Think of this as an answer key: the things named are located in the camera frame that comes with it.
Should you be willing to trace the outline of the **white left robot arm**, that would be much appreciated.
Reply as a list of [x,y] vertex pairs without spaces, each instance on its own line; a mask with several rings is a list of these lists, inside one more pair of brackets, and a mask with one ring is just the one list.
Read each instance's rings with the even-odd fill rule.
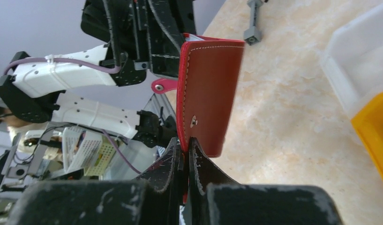
[[195,33],[191,0],[88,0],[81,29],[101,44],[74,53],[31,57],[18,52],[0,78],[0,124],[66,123],[108,130],[148,147],[177,135],[174,118],[89,99],[141,84],[150,72],[176,82],[185,33]]

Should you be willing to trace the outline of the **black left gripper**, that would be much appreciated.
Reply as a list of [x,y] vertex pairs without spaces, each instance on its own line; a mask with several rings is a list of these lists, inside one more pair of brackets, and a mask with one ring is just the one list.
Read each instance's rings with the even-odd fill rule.
[[119,87],[142,83],[147,72],[178,79],[180,49],[186,33],[195,34],[191,0],[88,0],[81,29],[105,43],[100,66]]

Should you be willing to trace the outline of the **red card holder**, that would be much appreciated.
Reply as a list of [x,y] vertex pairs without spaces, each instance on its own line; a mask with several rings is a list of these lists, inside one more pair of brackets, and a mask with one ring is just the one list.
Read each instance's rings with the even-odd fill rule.
[[176,90],[176,123],[181,147],[197,138],[206,156],[222,153],[243,60],[241,40],[185,33],[178,79],[151,83],[156,94]]

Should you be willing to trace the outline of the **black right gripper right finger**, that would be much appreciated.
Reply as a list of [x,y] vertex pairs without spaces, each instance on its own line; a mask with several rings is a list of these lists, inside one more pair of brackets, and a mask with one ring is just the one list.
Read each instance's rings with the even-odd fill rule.
[[241,184],[189,142],[189,199],[194,225],[341,225],[325,190],[310,185]]

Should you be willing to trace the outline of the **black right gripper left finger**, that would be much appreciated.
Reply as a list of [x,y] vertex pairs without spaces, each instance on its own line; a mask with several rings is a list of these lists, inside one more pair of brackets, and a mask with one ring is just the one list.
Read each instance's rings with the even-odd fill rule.
[[9,225],[177,225],[182,189],[181,150],[165,153],[132,180],[41,181],[26,189]]

